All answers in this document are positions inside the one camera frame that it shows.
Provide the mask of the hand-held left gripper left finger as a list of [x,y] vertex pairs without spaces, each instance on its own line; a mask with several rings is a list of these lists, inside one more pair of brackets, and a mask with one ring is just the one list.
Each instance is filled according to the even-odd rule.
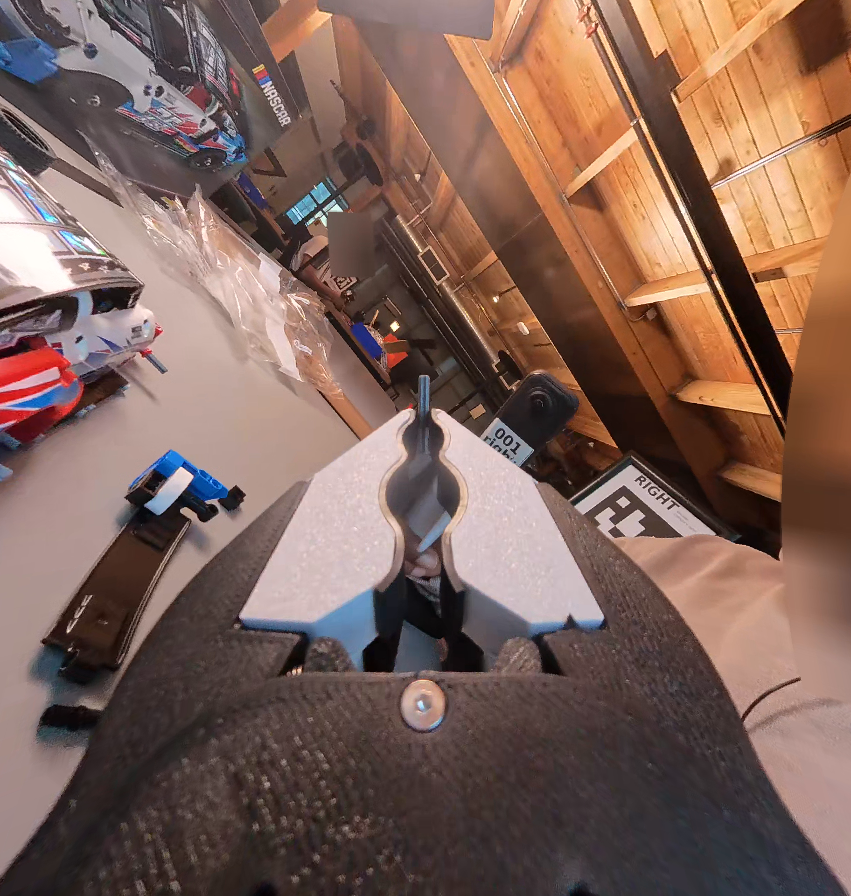
[[363,669],[375,596],[403,563],[387,485],[408,460],[404,433],[416,420],[399,412],[313,476],[239,613],[245,628],[330,637]]

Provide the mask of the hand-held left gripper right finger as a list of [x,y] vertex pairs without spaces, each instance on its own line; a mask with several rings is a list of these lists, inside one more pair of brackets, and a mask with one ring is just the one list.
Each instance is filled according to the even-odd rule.
[[440,409],[439,470],[458,504],[441,535],[444,668],[480,671],[511,639],[605,617],[537,482],[522,470],[536,438],[495,419],[481,437]]

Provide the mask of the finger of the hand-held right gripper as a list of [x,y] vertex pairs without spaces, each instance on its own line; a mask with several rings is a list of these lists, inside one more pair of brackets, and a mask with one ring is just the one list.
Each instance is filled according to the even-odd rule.
[[442,483],[401,487],[401,521],[405,553],[422,554],[435,547],[455,513],[455,487]]

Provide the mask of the dark grey lego axle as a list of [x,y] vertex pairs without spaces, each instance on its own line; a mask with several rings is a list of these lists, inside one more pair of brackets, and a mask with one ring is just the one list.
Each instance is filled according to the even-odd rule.
[[419,376],[419,394],[416,418],[416,436],[411,454],[411,484],[423,491],[432,480],[432,417],[431,385],[427,375]]

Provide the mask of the black curved lego panel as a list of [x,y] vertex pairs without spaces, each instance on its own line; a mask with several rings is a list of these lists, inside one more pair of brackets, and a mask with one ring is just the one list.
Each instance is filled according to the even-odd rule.
[[85,685],[124,662],[160,577],[192,523],[237,511],[239,486],[226,487],[182,454],[168,451],[128,487],[124,527],[87,573],[42,644],[61,654],[58,675]]

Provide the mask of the black lego pin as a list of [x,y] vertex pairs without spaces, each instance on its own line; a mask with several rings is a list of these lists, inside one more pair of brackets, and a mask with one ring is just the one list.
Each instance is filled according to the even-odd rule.
[[50,728],[69,732],[87,731],[95,728],[102,715],[100,709],[83,704],[52,703],[42,712],[38,728]]

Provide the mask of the red white lego race car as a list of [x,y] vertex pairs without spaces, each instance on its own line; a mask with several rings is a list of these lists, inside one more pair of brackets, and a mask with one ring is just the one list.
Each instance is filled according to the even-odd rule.
[[0,143],[0,444],[17,449],[123,392],[162,329],[143,283]]

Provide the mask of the black rubber lego tyre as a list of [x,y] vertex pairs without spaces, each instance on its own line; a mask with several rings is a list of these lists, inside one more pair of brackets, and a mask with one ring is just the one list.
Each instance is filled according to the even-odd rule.
[[42,174],[58,161],[45,140],[11,109],[1,104],[0,147],[31,175]]

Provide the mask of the black lego set box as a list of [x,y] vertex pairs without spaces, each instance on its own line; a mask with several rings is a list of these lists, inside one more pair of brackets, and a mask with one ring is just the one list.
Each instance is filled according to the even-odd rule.
[[181,196],[240,174],[302,111],[251,2],[0,1],[0,99]]

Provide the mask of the person's left hand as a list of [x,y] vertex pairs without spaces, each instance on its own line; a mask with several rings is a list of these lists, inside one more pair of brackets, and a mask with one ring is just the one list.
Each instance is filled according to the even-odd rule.
[[442,572],[442,551],[439,537],[423,546],[427,539],[416,533],[404,532],[403,573],[414,579],[431,579]]

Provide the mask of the black framed marker sign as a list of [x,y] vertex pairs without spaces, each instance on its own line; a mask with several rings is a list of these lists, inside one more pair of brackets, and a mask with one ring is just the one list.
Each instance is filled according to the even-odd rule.
[[740,535],[638,454],[624,454],[570,504],[610,539]]

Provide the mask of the wooden staircase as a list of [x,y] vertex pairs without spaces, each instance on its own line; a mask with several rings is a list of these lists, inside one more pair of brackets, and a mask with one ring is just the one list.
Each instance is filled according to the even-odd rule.
[[[630,5],[794,366],[851,169],[851,2]],[[612,52],[592,2],[495,2],[485,54],[578,221],[596,205],[630,256],[619,302],[684,356],[673,392],[721,432],[724,481],[778,503],[777,426],[600,49]]]

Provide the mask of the person's beige sweatshirt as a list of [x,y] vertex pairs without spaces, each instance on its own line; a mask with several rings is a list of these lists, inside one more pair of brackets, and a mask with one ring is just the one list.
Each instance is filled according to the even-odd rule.
[[[799,676],[778,560],[711,535],[615,544],[688,623],[738,714]],[[745,729],[779,796],[851,894],[851,704],[794,683],[762,700]]]

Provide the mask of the crumpled clear plastic bags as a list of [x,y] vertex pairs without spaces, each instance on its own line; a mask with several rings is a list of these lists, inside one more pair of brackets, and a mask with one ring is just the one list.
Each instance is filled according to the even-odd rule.
[[327,398],[344,398],[330,365],[332,337],[319,297],[240,236],[200,186],[185,200],[153,198],[121,173],[95,141],[86,134],[83,138],[158,260],[227,315],[248,357]]

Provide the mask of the metal ventilation duct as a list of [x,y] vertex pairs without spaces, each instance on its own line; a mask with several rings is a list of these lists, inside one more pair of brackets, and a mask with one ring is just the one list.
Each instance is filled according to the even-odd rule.
[[414,227],[394,215],[387,227],[397,238],[399,245],[412,258],[414,270],[425,278],[426,293],[436,298],[442,319],[450,326],[455,337],[467,349],[481,371],[497,377],[500,364],[498,351],[490,342],[485,326],[476,319],[460,291],[454,287],[451,268],[440,252],[421,237]]

